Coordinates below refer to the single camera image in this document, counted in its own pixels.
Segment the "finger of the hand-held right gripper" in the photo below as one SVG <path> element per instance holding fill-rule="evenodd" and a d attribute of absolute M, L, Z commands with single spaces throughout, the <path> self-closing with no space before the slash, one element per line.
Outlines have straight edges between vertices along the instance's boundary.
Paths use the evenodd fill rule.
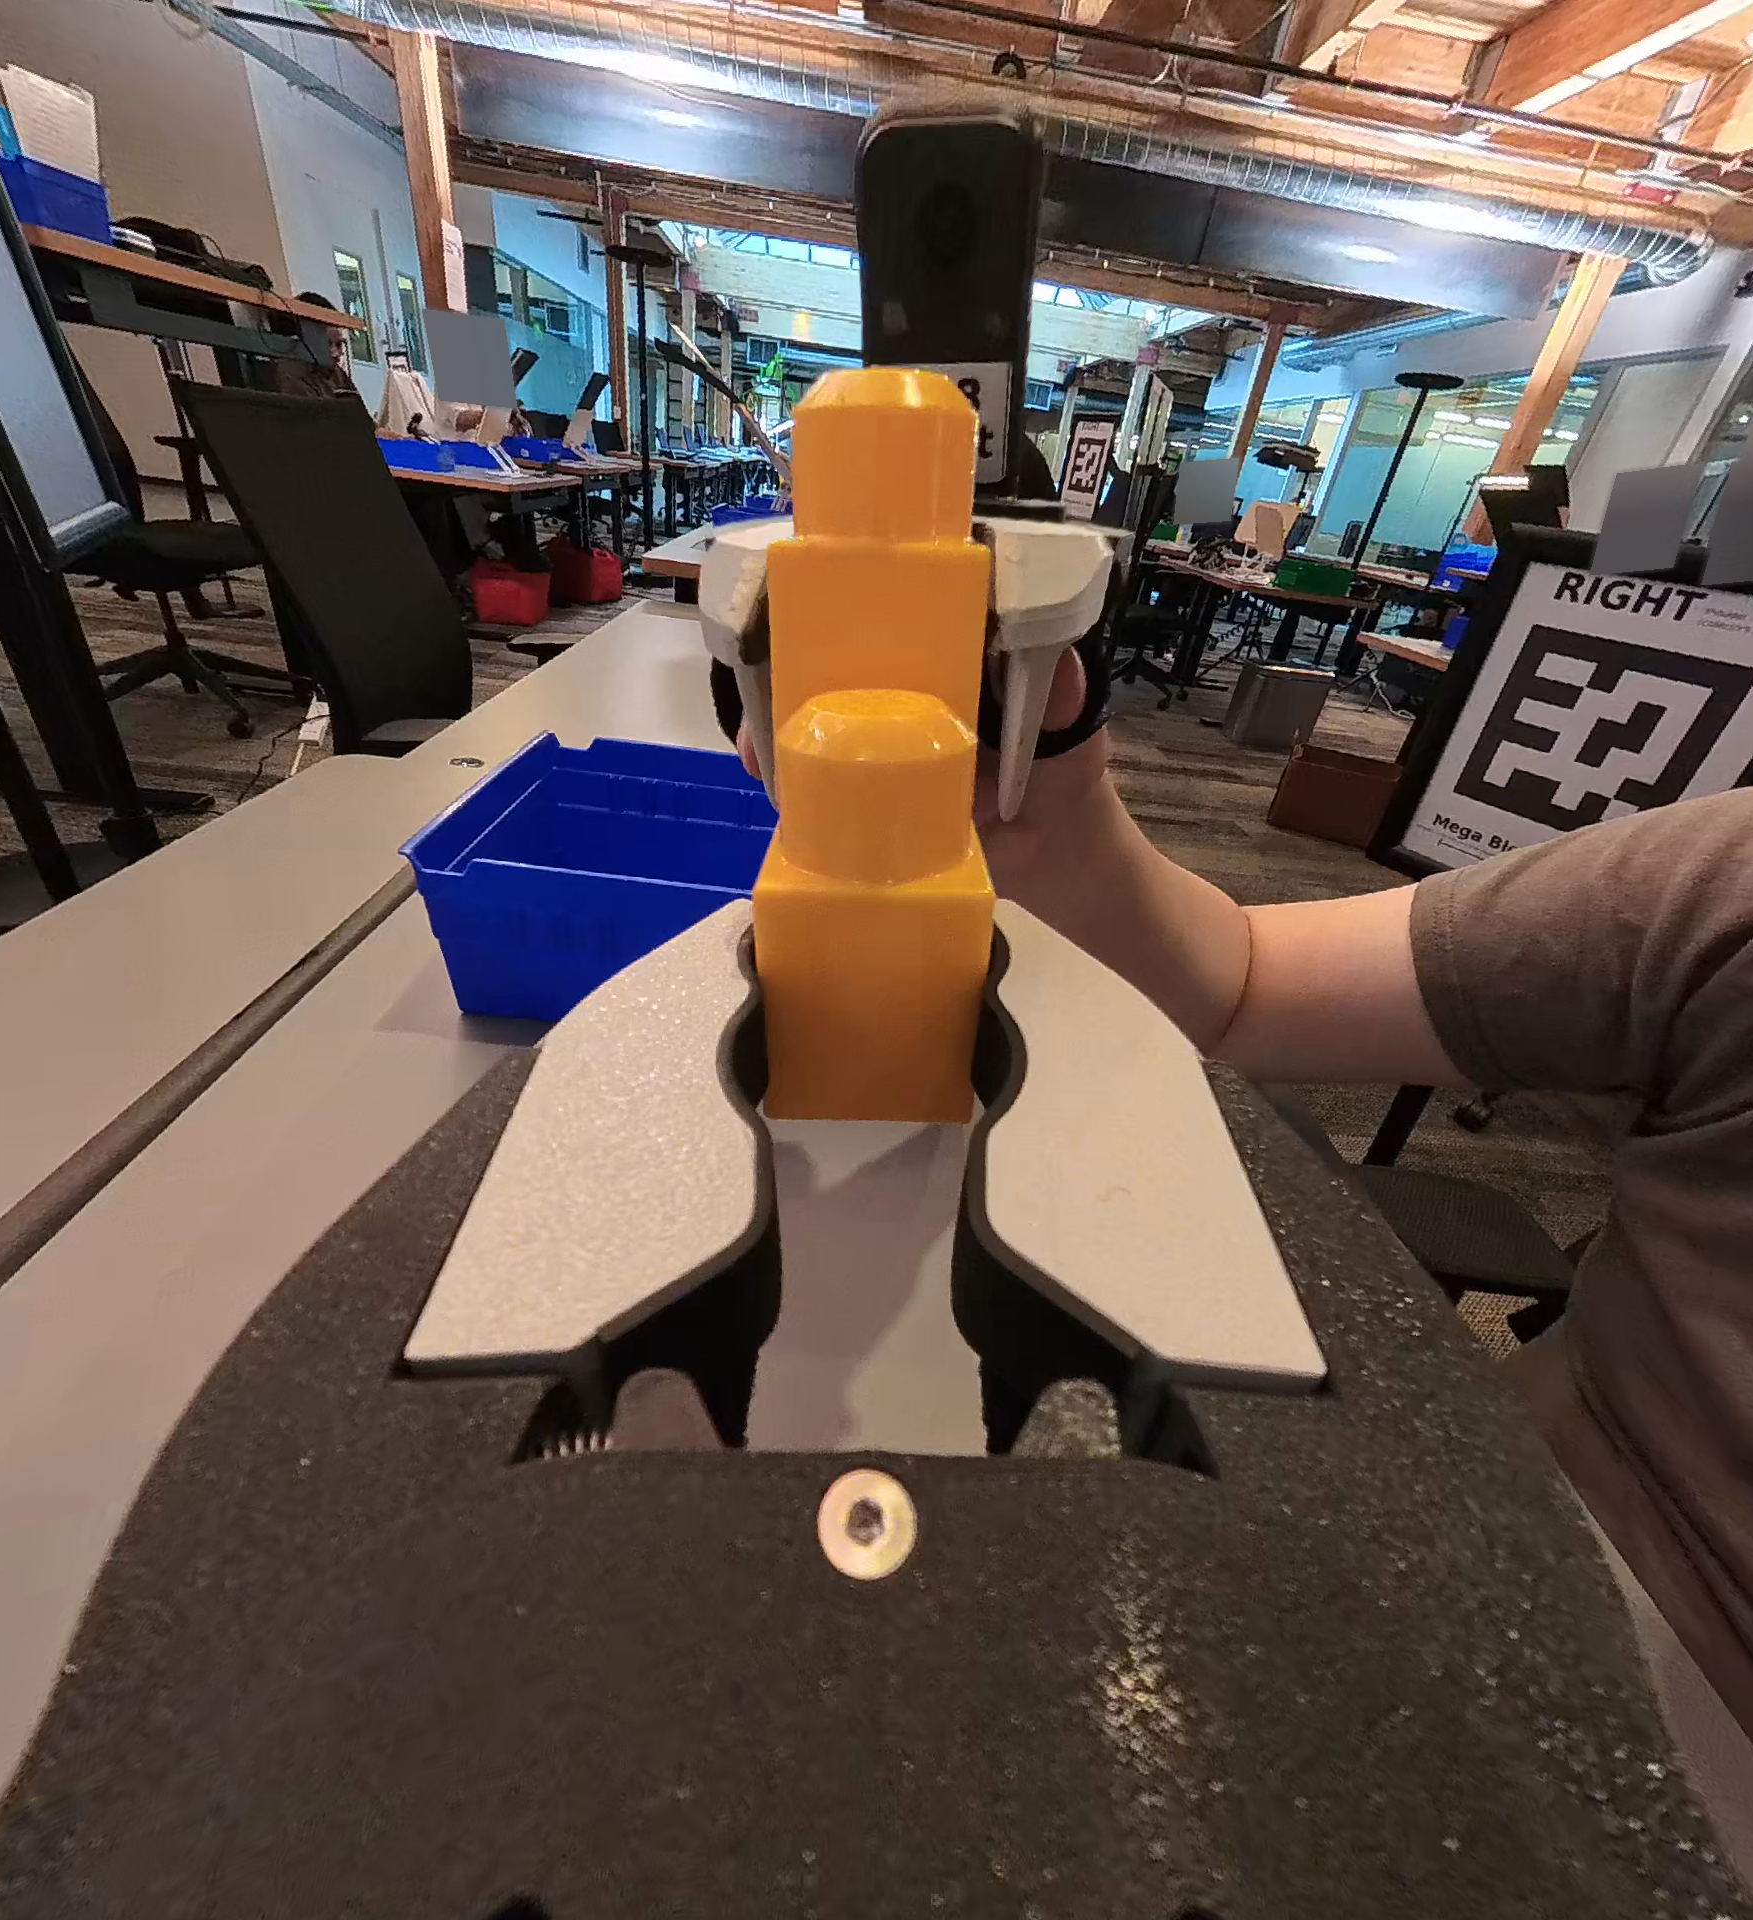
<path fill-rule="evenodd" d="M 790 542 L 790 522 L 718 522 L 702 547 L 702 637 L 718 666 L 762 666 L 762 547 Z"/>
<path fill-rule="evenodd" d="M 975 517 L 985 547 L 985 648 L 1073 648 L 1126 588 L 1134 533 L 1077 517 Z"/>

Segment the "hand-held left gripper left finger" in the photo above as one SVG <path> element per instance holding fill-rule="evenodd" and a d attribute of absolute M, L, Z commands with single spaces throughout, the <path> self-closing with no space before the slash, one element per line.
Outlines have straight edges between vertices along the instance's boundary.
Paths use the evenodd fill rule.
<path fill-rule="evenodd" d="M 725 1450 L 784 1306 L 753 905 L 725 904 L 577 1000 L 403 1331 L 413 1381 L 555 1381 L 588 1422 L 695 1381 Z"/>

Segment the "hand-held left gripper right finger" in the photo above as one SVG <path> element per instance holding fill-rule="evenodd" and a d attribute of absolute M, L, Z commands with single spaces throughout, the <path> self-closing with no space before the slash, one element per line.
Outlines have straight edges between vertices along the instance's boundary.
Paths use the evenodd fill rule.
<path fill-rule="evenodd" d="M 1203 1052 L 1110 966 L 997 905 L 955 1209 L 955 1331 L 1004 1450 L 1046 1382 L 1110 1392 L 1126 1450 L 1199 1450 L 1176 1392 L 1326 1382 Z"/>

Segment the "yellow one-stud block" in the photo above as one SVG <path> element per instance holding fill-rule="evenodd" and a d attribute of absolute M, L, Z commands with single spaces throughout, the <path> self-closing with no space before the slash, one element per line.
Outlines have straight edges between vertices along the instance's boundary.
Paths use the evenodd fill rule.
<path fill-rule="evenodd" d="M 770 733 L 817 695 L 930 695 L 978 717 L 985 547 L 975 542 L 978 416 L 947 375 L 823 375 L 790 413 L 790 533 L 762 547 Z"/>

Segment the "blue plastic bin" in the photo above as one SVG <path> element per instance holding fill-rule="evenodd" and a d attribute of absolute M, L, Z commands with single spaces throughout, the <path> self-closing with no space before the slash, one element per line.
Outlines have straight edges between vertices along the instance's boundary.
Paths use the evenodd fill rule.
<path fill-rule="evenodd" d="M 460 1015 L 564 1019 L 695 924 L 744 904 L 778 807 L 725 754 L 527 735 L 413 841 Z"/>

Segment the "yellow two-stud block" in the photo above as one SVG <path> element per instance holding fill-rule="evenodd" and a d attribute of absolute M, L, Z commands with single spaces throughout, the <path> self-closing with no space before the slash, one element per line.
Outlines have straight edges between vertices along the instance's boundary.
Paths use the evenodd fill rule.
<path fill-rule="evenodd" d="M 778 723 L 753 879 L 762 1119 L 966 1122 L 997 953 L 975 756 L 936 695 L 817 695 Z"/>

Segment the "person's right hand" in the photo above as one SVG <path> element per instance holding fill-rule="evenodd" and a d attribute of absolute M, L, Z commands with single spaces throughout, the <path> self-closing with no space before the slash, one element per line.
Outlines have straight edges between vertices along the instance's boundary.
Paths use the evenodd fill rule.
<path fill-rule="evenodd" d="M 1231 1056 L 1246 905 L 1148 846 L 1110 784 L 1108 733 L 1037 756 L 1013 814 L 997 807 L 997 784 L 997 754 L 978 754 L 975 828 L 997 893 L 1134 978 L 1199 1052 Z"/>

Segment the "row of office desks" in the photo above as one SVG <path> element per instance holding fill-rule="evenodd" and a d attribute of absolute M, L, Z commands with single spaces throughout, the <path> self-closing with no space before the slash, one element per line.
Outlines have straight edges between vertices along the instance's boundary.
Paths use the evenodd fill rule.
<path fill-rule="evenodd" d="M 762 451 L 588 451 L 564 436 L 381 436 L 381 454 L 454 581 L 461 552 L 551 575 L 541 542 L 602 547 L 622 575 L 688 581 L 718 511 L 778 503 Z"/>

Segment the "grey waste bin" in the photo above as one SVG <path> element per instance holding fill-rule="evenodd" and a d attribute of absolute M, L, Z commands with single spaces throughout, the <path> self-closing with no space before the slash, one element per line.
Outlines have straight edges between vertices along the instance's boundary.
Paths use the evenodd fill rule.
<path fill-rule="evenodd" d="M 1326 666 L 1246 660 L 1221 704 L 1221 735 L 1243 754 L 1293 754 L 1332 695 Z"/>

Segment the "brown cardboard box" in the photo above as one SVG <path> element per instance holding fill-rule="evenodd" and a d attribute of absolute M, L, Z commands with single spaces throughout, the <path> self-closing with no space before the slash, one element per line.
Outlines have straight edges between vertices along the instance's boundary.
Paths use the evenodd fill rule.
<path fill-rule="evenodd" d="M 1301 735 L 1276 780 L 1268 828 L 1371 846 L 1396 793 L 1399 793 L 1396 756 L 1363 756 L 1363 754 Z"/>

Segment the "black high-back office chair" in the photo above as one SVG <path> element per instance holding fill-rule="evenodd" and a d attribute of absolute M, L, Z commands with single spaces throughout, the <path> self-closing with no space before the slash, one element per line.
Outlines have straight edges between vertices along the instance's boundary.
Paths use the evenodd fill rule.
<path fill-rule="evenodd" d="M 279 634 L 328 696 L 335 754 L 403 756 L 470 717 L 470 637 L 369 408 L 187 379 L 174 408 L 262 547 Z"/>

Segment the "black floor lamp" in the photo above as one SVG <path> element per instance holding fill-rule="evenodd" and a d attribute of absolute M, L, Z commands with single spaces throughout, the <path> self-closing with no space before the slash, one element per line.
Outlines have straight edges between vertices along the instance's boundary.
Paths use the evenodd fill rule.
<path fill-rule="evenodd" d="M 1451 446 L 1445 429 L 1460 429 L 1460 375 L 1399 375 L 1415 379 L 1415 436 L 1404 436 L 1404 454 L 1396 471 L 1396 498 L 1380 511 L 1380 527 L 1371 527 L 1371 560 L 1399 560 L 1399 568 L 1424 568 L 1460 511 L 1467 511 L 1467 483 L 1474 483 L 1474 454 L 1475 446 Z"/>

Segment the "black swivel chair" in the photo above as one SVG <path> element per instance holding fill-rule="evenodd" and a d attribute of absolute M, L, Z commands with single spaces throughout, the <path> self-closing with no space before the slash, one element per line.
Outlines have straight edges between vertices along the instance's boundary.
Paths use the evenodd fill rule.
<path fill-rule="evenodd" d="M 76 568 L 117 595 L 153 595 L 158 620 L 166 620 L 166 648 L 142 648 L 133 660 L 96 666 L 105 696 L 174 679 L 186 695 L 212 695 L 230 710 L 230 735 L 254 735 L 248 704 L 216 674 L 216 660 L 186 637 L 174 606 L 169 606 L 174 595 L 187 595 L 200 581 L 221 581 L 234 568 L 262 568 L 262 547 L 234 522 L 187 522 L 187 517 L 186 522 L 133 522 L 110 542 L 96 542 Z"/>

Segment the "framed marker code sign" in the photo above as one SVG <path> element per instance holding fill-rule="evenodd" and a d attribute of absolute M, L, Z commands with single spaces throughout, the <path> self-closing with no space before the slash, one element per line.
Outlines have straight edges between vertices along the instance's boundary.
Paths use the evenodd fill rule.
<path fill-rule="evenodd" d="M 1380 870 L 1451 876 L 1589 820 L 1753 784 L 1753 595 L 1593 575 L 1589 533 L 1518 527 L 1424 696 Z"/>

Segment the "blue storage bin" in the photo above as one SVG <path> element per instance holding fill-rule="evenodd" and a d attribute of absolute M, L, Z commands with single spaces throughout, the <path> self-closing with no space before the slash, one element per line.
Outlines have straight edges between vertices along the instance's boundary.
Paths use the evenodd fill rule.
<path fill-rule="evenodd" d="M 110 251 L 110 199 L 96 178 L 0 152 L 0 182 L 24 230 L 56 230 Z"/>

